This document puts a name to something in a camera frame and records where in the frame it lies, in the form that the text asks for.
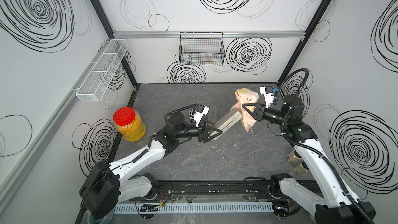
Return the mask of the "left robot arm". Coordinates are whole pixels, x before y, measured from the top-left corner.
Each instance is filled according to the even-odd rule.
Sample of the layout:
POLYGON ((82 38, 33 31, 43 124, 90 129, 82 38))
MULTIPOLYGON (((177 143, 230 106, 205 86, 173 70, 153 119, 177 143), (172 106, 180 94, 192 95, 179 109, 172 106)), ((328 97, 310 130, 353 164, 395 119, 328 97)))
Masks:
POLYGON ((138 175, 145 167, 172 153, 180 144, 197 138, 207 143, 223 131, 207 120, 186 122, 181 112, 164 116, 165 126, 144 148, 118 161, 98 162, 89 173, 79 194, 93 220, 103 220, 121 202, 134 198, 154 198, 158 182, 150 174, 138 175))

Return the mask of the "grey rectangular eyeglass case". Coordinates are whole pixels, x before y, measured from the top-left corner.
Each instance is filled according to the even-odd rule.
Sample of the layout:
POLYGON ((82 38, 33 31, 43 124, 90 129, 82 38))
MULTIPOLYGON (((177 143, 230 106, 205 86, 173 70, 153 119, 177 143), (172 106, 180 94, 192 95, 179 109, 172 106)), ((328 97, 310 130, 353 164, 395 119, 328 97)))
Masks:
POLYGON ((214 140, 220 138, 241 119, 242 119, 242 114, 236 109, 231 110, 229 113, 223 116, 213 125, 214 128, 222 131, 222 134, 218 137, 215 137, 214 140))

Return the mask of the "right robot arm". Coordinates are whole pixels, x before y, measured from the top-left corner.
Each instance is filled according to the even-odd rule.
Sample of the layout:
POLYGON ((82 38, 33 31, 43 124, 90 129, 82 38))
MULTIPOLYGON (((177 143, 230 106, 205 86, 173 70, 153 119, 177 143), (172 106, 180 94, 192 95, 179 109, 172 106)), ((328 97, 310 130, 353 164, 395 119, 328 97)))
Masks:
POLYGON ((281 135, 294 148, 314 177, 322 195, 305 188, 290 176, 274 176, 276 190, 305 209, 317 224, 371 224, 376 211, 345 183, 323 151, 312 128, 303 122, 304 104, 287 95, 280 110, 249 101, 242 108, 255 120, 279 125, 281 135))

